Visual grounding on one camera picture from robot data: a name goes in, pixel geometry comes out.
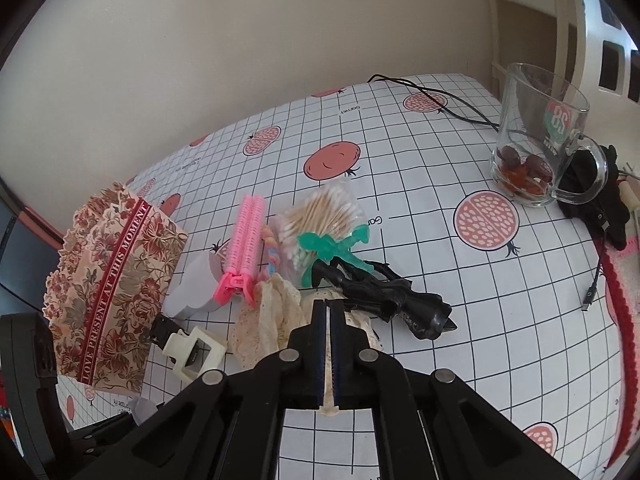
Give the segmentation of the green plastic hair clip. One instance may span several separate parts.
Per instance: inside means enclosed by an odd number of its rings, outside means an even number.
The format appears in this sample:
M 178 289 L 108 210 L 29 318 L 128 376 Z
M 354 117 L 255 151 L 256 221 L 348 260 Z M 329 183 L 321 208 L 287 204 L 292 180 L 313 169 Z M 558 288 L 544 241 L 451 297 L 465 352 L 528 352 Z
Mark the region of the green plastic hair clip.
M 356 268 L 371 273 L 374 267 L 370 263 L 366 263 L 354 256 L 350 251 L 352 246 L 361 242 L 363 244 L 369 243 L 370 230 L 367 224 L 360 224 L 342 240 L 334 240 L 329 234 L 318 235 L 313 232 L 307 232 L 300 234 L 298 237 L 298 244 L 306 252 L 312 252 L 314 258 L 307 266 L 307 269 L 303 273 L 302 284 L 303 288 L 311 288 L 311 270 L 312 265 L 321 260 L 324 263 L 330 263 L 335 257 L 342 259 L 343 261 L 356 266 Z

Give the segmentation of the glass mug with dates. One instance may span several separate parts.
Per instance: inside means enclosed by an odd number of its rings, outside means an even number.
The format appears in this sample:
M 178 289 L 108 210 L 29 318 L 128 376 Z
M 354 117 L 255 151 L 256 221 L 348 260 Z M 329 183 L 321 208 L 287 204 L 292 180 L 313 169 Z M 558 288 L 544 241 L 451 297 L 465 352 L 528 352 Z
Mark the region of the glass mug with dates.
M 584 94 L 563 77 L 533 64 L 508 66 L 490 163 L 508 196 L 529 207 L 554 200 L 582 205 L 597 197 L 608 180 L 608 162 L 584 133 L 589 110 Z M 562 177 L 579 153 L 593 162 L 594 177 L 584 190 L 569 191 Z

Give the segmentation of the red knitted mat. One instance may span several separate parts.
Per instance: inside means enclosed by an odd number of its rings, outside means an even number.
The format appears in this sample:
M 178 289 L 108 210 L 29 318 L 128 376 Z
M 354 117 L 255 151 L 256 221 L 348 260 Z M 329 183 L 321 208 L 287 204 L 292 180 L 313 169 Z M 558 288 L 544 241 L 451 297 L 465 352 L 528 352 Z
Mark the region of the red knitted mat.
M 639 440 L 639 242 L 636 222 L 625 226 L 626 247 L 615 249 L 610 243 L 600 247 L 606 281 L 606 307 L 617 327 L 620 344 L 620 412 L 615 445 L 608 466 L 636 445 Z

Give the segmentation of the cream lace scrunchie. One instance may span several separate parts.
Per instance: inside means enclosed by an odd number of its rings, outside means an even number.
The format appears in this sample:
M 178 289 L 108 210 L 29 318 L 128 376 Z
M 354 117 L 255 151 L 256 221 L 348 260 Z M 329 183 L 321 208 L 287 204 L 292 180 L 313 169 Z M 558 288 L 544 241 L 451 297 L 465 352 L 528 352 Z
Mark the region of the cream lace scrunchie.
M 288 348 L 288 341 L 293 330 L 310 323 L 314 300 L 326 302 L 326 379 L 318 411 L 333 416 L 338 411 L 363 410 L 338 408 L 334 404 L 329 302 L 344 300 L 341 292 L 325 288 L 303 295 L 289 281 L 274 274 L 258 283 L 255 299 L 256 307 L 241 308 L 231 336 L 232 353 L 243 367 L 240 377 L 232 382 L 243 395 L 241 411 L 279 419 L 289 408 L 292 400 L 288 387 L 292 385 L 292 371 L 299 353 Z M 345 311 L 345 318 L 348 325 L 366 333 L 369 349 L 381 349 L 367 315 L 352 310 Z

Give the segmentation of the cream plastic claw clip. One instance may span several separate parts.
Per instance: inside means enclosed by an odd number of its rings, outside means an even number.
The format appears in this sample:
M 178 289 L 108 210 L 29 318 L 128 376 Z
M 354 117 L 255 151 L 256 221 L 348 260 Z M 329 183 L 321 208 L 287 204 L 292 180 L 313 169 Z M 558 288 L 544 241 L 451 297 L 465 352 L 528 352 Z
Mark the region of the cream plastic claw clip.
M 183 330 L 170 334 L 162 353 L 171 360 L 174 375 L 189 385 L 209 370 L 218 370 L 227 348 L 227 341 L 196 326 L 188 334 Z

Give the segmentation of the bag of cotton swabs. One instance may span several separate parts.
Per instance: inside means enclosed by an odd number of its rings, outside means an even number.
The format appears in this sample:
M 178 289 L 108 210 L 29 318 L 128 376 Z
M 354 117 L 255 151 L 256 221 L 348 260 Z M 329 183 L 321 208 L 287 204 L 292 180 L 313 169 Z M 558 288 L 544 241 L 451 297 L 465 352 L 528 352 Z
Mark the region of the bag of cotton swabs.
M 269 221 L 279 243 L 280 273 L 298 288 L 309 288 L 308 269 L 317 256 L 303 248 L 299 237 L 306 233 L 329 235 L 338 243 L 366 223 L 349 179 L 340 177 L 315 188 L 301 202 Z

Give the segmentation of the cream drawer shelf unit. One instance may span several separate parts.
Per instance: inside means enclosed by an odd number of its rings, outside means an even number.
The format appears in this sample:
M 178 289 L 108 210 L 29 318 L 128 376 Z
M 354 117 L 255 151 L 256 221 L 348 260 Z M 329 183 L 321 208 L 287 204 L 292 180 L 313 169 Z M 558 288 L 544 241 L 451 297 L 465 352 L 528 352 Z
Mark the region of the cream drawer shelf unit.
M 535 64 L 569 80 L 598 114 L 639 102 L 639 48 L 605 0 L 489 0 L 492 78 Z

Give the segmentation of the pomegranate grid tablecloth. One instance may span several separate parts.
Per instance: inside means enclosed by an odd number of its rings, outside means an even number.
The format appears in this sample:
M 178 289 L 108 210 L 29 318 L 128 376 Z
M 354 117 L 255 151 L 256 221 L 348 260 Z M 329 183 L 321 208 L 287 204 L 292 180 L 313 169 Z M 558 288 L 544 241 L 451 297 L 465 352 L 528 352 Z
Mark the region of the pomegranate grid tablecloth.
M 492 187 L 496 142 L 493 128 L 469 117 L 479 110 L 496 122 L 500 105 L 462 75 L 419 84 L 446 90 L 448 110 L 408 110 L 407 89 L 390 81 L 357 84 L 240 120 L 139 171 L 131 186 L 153 204 L 178 197 L 188 264 L 228 240 L 244 195 L 261 195 L 268 214 L 280 214 L 317 187 L 304 171 L 315 151 L 357 144 L 348 176 L 371 233 L 357 254 L 442 296 L 458 326 L 431 341 L 401 320 L 374 321 L 383 349 L 409 370 L 452 370 L 522 429 L 552 425 L 556 459 L 599 479 L 615 444 L 622 374 L 604 299 L 582 306 L 590 286 L 604 287 L 591 237 L 552 204 L 518 207 L 518 234 L 495 252 L 464 244 L 454 211 Z

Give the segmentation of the white rabbit shaped pad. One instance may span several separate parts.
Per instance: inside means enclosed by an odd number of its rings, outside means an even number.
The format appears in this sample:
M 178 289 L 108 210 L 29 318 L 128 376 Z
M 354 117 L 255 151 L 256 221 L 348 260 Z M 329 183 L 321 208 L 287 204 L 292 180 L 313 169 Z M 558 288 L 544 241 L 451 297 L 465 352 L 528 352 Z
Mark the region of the white rabbit shaped pad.
M 214 292 L 221 277 L 221 261 L 216 252 L 200 252 L 186 266 L 180 284 L 166 296 L 163 315 L 186 320 L 196 314 L 214 312 L 220 308 Z

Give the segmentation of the pink hair roller clip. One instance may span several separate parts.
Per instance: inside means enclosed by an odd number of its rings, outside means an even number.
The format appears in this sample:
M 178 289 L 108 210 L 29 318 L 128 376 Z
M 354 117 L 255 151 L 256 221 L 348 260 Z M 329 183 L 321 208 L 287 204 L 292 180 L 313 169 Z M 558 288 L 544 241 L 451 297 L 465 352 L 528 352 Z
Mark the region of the pink hair roller clip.
M 233 295 L 241 295 L 250 307 L 255 305 L 254 287 L 264 212 L 265 201 L 262 196 L 243 197 L 224 263 L 224 273 L 214 292 L 214 299 L 221 306 L 228 304 Z

